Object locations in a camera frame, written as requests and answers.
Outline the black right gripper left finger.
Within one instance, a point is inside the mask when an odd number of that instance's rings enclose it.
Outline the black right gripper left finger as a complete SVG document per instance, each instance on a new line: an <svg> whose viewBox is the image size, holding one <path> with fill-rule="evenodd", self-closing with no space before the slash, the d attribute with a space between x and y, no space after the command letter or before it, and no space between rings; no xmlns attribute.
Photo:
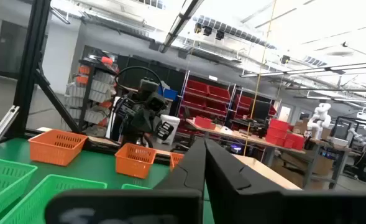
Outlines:
<svg viewBox="0 0 366 224"><path fill-rule="evenodd" d="M206 144L193 143L151 190L67 190L45 207L46 224L202 224Z"/></svg>

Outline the orange perforated plastic basket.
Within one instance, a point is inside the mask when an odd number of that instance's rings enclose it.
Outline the orange perforated plastic basket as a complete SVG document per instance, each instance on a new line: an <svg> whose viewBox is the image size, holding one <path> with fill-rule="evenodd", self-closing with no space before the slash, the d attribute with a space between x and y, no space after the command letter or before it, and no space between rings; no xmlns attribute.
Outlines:
<svg viewBox="0 0 366 224"><path fill-rule="evenodd" d="M52 129L28 140L30 159L37 162L67 166L82 150L88 137Z"/></svg>
<svg viewBox="0 0 366 224"><path fill-rule="evenodd" d="M115 171L118 174L146 179L156 154L155 149L126 143L115 153Z"/></svg>
<svg viewBox="0 0 366 224"><path fill-rule="evenodd" d="M175 166L182 160L183 157L184 157L183 154L171 152L170 153L170 170L173 170L175 168Z"/></svg>

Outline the green perforated plastic basket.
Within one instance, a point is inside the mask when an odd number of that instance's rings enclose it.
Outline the green perforated plastic basket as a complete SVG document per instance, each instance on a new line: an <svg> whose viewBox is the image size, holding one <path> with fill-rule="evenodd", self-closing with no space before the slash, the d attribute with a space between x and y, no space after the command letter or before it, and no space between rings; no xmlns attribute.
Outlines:
<svg viewBox="0 0 366 224"><path fill-rule="evenodd" d="M37 166L0 159L0 213L25 192Z"/></svg>
<svg viewBox="0 0 366 224"><path fill-rule="evenodd" d="M107 189L108 185L63 175L50 174L42 179L3 218L0 224L45 224L45 207L57 194L72 189Z"/></svg>

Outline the wide shelf rack red bins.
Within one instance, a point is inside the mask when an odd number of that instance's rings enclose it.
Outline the wide shelf rack red bins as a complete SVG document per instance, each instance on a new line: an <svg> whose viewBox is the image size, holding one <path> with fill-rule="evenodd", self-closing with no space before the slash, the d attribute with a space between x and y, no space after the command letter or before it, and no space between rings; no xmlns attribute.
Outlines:
<svg viewBox="0 0 366 224"><path fill-rule="evenodd" d="M187 71L179 95L177 115L181 122L177 129L180 136L200 135L186 121L197 116L225 124L232 105L232 92L236 86L215 77L204 77Z"/></svg>

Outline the narrow shelf rack red bins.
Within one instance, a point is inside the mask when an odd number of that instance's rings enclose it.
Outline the narrow shelf rack red bins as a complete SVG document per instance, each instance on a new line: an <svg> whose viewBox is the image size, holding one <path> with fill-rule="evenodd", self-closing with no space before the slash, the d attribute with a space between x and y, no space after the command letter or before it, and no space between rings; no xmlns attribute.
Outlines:
<svg viewBox="0 0 366 224"><path fill-rule="evenodd" d="M250 106L254 101L264 101L271 104L270 111L267 119L274 117L277 114L277 110L274 107L275 100L272 98L264 97L263 95L255 96L254 92L246 90L244 88L237 88L234 94L234 100L232 102L230 119L249 119Z"/></svg>

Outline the light wooden side table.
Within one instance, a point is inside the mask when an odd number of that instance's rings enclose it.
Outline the light wooden side table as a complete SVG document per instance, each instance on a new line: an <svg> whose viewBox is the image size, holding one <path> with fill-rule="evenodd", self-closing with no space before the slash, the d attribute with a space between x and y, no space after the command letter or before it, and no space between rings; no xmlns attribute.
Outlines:
<svg viewBox="0 0 366 224"><path fill-rule="evenodd" d="M284 178L271 168L267 167L265 164L261 163L260 161L256 160L253 157L245 157L234 154L234 157L240 160L245 165L249 166L254 171L258 172L262 176L266 177L267 179L271 180L272 182L280 185L281 187L289 190L301 190L297 185L290 182L288 179Z"/></svg>

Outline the blue storage bin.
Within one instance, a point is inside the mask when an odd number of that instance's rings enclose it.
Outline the blue storage bin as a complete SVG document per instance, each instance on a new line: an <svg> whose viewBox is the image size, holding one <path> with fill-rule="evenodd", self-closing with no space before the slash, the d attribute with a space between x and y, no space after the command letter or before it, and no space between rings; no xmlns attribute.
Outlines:
<svg viewBox="0 0 366 224"><path fill-rule="evenodd" d="M164 89L163 96L168 100L175 101L178 98L178 92L171 89Z"/></svg>

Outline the single red bin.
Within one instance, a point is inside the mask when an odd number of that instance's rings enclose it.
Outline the single red bin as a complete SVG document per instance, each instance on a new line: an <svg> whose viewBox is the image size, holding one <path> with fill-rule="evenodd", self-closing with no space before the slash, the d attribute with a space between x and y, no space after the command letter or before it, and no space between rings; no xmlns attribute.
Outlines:
<svg viewBox="0 0 366 224"><path fill-rule="evenodd" d="M216 127L211 119L202 116L196 116L194 119L194 123L195 125L204 129L215 129Z"/></svg>

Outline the grey parts bin rack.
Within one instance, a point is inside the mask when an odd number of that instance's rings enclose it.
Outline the grey parts bin rack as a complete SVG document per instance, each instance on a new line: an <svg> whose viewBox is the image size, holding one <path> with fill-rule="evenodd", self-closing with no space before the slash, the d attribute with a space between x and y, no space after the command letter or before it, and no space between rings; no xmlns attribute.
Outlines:
<svg viewBox="0 0 366 224"><path fill-rule="evenodd" d="M78 71L66 85L64 106L81 132L107 135L118 72L113 58L89 55L79 60Z"/></svg>

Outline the long wooden workbench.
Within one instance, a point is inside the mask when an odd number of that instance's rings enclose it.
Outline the long wooden workbench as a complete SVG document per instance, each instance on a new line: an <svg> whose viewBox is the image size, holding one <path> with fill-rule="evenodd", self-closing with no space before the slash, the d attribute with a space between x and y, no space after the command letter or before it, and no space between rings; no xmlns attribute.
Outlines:
<svg viewBox="0 0 366 224"><path fill-rule="evenodd" d="M253 137L253 136L248 136L248 135L242 135L238 131L233 131L230 134L229 133L223 133L221 131L221 129L217 128L217 127L215 127L214 129L202 128L202 127L196 125L194 123L193 119L185 119L185 121L188 122L190 125L192 125L195 129L204 132L204 137L205 138L209 138L210 134L215 134L215 135L219 135L219 136L222 136L222 137L225 137L225 138L243 140L243 141L245 141L245 145L247 145L247 143L250 142L250 143L253 143L253 144L258 144L258 145L261 145L261 146L265 146L263 156L262 156L262 162L268 167L272 166L276 150L279 150L281 152L285 151L285 152L294 152L294 153L298 153L298 154L306 154L304 151L301 151L301 150L285 148L285 147L282 147L282 146L277 146L277 145L272 144L270 142L266 142L265 139L261 139L261 138Z"/></svg>

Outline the stacked red bins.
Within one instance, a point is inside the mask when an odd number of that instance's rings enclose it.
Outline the stacked red bins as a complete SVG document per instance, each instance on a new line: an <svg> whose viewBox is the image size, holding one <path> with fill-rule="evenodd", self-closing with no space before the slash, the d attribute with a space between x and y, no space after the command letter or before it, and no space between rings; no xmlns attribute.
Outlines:
<svg viewBox="0 0 366 224"><path fill-rule="evenodd" d="M303 135L290 133L290 125L278 119L270 120L265 140L277 146L299 151L303 150L305 143Z"/></svg>

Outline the brown cardboard box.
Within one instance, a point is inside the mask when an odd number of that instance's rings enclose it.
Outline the brown cardboard box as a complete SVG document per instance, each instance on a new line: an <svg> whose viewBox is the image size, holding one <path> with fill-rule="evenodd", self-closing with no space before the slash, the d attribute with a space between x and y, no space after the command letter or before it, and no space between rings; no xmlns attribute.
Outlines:
<svg viewBox="0 0 366 224"><path fill-rule="evenodd" d="M304 134L304 132L307 130L307 123L309 119L299 120L295 123L293 127L293 132L296 134Z"/></svg>

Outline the white humanoid robot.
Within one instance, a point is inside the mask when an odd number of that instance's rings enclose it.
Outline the white humanoid robot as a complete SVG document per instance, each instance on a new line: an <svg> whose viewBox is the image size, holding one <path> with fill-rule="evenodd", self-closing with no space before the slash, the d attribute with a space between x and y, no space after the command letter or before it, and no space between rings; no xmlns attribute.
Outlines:
<svg viewBox="0 0 366 224"><path fill-rule="evenodd" d="M331 104L320 103L314 109L313 116L309 119L306 125L304 136L306 138L314 138L320 140L323 128L328 128L331 123L331 116L328 111L331 109Z"/></svg>

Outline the long ceiling light fixture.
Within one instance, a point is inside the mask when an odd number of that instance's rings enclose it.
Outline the long ceiling light fixture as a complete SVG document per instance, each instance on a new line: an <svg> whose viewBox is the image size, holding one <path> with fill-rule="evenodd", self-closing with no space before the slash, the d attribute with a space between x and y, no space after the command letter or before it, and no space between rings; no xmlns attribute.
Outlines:
<svg viewBox="0 0 366 224"><path fill-rule="evenodd" d="M203 2L204 0L184 0L178 15L173 21L173 24L167 36L165 37L165 41L161 44L159 48L160 53L164 54L171 47L172 43L178 37L180 32L184 29L187 22L191 20L191 18Z"/></svg>

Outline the silver aluminium extrusion bar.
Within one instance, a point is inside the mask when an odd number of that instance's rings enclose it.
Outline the silver aluminium extrusion bar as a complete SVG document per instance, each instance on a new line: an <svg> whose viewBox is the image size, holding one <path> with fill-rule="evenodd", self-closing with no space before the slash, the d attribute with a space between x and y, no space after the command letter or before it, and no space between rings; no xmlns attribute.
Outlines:
<svg viewBox="0 0 366 224"><path fill-rule="evenodd" d="M0 140L14 122L16 116L19 113L19 108L19 106L12 105L9 111L4 115L3 119L0 120Z"/></svg>

